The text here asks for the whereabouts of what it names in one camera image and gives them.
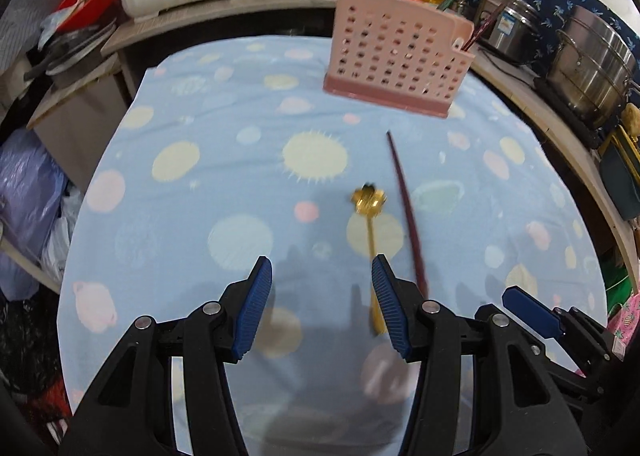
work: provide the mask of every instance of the light blue tablecloth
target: light blue tablecloth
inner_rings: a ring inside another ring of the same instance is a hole
[[[489,88],[468,74],[446,120],[338,98],[322,92],[329,51],[317,38],[229,40],[146,73],[95,173],[66,266],[58,328],[74,407],[136,317],[185,317],[267,255],[269,308],[252,351],[227,370],[250,454],[397,454],[417,368],[370,332],[366,229],[350,202],[367,182],[386,192],[377,245],[415,280],[388,129],[432,299],[473,315],[520,284],[548,306],[605,321],[574,201]],[[188,450],[179,382],[174,398]]]

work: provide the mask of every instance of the metal bolt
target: metal bolt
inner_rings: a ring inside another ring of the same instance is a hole
[[[151,318],[143,315],[142,317],[138,317],[136,319],[136,328],[139,330],[146,330],[151,326]]]
[[[491,320],[494,322],[496,326],[499,326],[500,328],[504,328],[505,326],[509,325],[509,318],[503,313],[495,314],[491,318]]]
[[[438,313],[440,311],[440,305],[435,301],[425,301],[422,303],[422,311],[427,313]]]
[[[220,313],[220,310],[222,310],[222,306],[220,306],[220,303],[217,303],[216,301],[210,301],[202,307],[202,311],[207,315],[215,315]]]

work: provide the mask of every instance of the blue rubber grip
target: blue rubber grip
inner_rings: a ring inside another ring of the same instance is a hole
[[[519,287],[510,287],[502,294],[502,304],[529,325],[543,339],[559,339],[563,335],[558,315]]]

